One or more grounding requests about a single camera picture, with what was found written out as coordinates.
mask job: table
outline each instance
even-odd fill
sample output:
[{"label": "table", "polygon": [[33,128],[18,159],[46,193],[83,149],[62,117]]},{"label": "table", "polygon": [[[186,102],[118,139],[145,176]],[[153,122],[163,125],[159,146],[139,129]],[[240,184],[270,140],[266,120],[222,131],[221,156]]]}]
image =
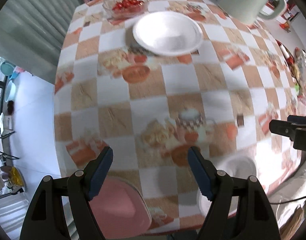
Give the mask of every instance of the table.
[{"label": "table", "polygon": [[196,145],[205,158],[240,154],[257,166],[266,193],[301,159],[272,119],[296,114],[291,74],[275,39],[258,20],[245,26],[216,0],[151,0],[196,20],[198,51],[159,57],[139,47],[141,17],[107,19],[102,0],[76,8],[55,83],[54,126],[61,174],[71,175],[110,145],[109,175],[133,184],[150,209],[148,234],[200,228],[197,184],[186,161]]}]

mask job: cherry tomato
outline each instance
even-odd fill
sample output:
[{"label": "cherry tomato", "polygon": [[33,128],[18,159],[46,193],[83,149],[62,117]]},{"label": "cherry tomato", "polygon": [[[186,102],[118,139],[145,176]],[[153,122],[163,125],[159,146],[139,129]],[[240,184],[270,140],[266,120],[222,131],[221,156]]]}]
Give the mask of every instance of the cherry tomato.
[{"label": "cherry tomato", "polygon": [[131,5],[131,6],[128,8],[128,11],[129,11],[129,12],[135,12],[134,8],[135,8],[135,5]]},{"label": "cherry tomato", "polygon": [[130,12],[133,12],[133,13],[137,13],[137,12],[140,12],[141,11],[141,6],[140,5],[132,5],[130,8],[129,8]]},{"label": "cherry tomato", "polygon": [[122,9],[123,8],[123,3],[117,2],[116,7],[119,8],[119,9]]},{"label": "cherry tomato", "polygon": [[139,3],[138,0],[130,0],[130,4],[132,5],[137,5]]},{"label": "cherry tomato", "polygon": [[113,8],[112,8],[112,10],[113,11],[119,11],[120,9],[117,7],[117,5],[116,6],[114,6]]},{"label": "cherry tomato", "polygon": [[122,4],[123,4],[123,7],[126,9],[126,8],[129,8],[131,6],[130,4],[130,0],[123,0],[122,1]]}]

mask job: white bowl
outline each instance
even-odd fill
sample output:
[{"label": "white bowl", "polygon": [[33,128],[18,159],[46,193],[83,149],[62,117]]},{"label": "white bowl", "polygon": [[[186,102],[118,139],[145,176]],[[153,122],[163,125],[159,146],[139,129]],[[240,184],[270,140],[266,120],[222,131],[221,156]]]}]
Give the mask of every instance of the white bowl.
[{"label": "white bowl", "polygon": [[[224,158],[219,164],[215,164],[217,170],[223,170],[231,177],[247,179],[249,176],[256,176],[257,169],[254,161],[246,156],[233,155]],[[201,191],[197,191],[197,203],[201,214],[206,216],[211,207],[211,201],[203,196]],[[237,211],[238,197],[232,197],[229,216]]]},{"label": "white bowl", "polygon": [[156,12],[143,16],[133,27],[137,43],[162,56],[180,56],[196,51],[202,44],[200,26],[177,12]]},{"label": "white bowl", "polygon": [[5,89],[4,101],[7,102],[13,100],[15,97],[15,92],[16,92],[16,86],[12,81],[10,81]]}]

